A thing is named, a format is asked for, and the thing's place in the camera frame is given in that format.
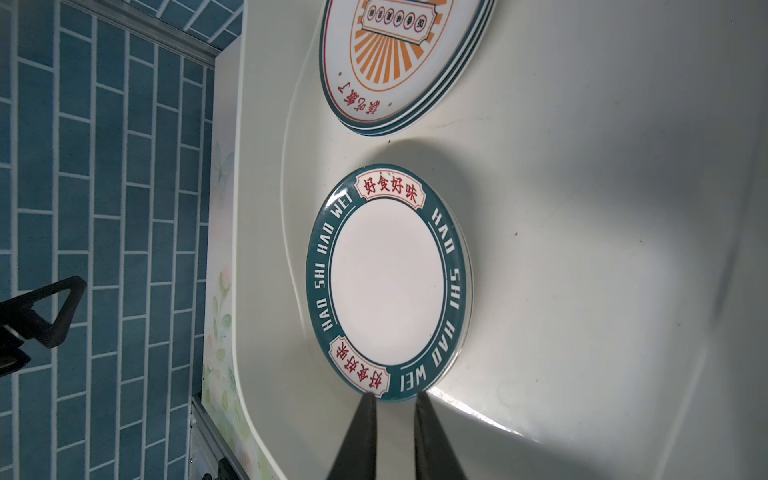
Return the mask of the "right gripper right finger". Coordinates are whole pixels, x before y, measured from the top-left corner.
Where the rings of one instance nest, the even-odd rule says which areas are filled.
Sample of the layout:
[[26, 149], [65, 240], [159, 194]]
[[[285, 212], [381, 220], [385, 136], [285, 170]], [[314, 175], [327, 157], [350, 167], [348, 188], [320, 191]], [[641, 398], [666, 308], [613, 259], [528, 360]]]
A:
[[418, 480], [466, 479], [426, 392], [417, 395], [414, 452], [415, 475]]

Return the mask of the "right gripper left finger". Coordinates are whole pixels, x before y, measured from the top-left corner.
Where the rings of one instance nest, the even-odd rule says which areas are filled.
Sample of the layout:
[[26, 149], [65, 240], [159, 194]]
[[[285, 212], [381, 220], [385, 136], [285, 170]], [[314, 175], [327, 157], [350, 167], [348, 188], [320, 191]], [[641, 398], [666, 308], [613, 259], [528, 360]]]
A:
[[365, 393], [353, 415], [328, 480], [376, 478], [377, 403]]

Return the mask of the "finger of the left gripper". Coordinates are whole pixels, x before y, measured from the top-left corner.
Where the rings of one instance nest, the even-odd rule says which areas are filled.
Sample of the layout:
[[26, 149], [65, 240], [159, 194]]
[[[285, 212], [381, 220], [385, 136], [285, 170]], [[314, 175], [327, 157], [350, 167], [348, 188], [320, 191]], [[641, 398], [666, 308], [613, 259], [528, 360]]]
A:
[[87, 283], [71, 276], [1, 302], [1, 349], [35, 340], [47, 349], [66, 339]]

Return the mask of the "green rim plate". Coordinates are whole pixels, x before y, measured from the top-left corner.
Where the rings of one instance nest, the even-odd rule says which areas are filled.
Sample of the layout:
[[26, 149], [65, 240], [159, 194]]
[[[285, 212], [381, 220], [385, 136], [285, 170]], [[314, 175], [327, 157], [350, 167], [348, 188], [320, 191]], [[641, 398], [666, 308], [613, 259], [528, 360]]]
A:
[[469, 251], [442, 197], [399, 166], [344, 177], [321, 206], [305, 268], [318, 344], [352, 388], [401, 402], [452, 367], [470, 328]]

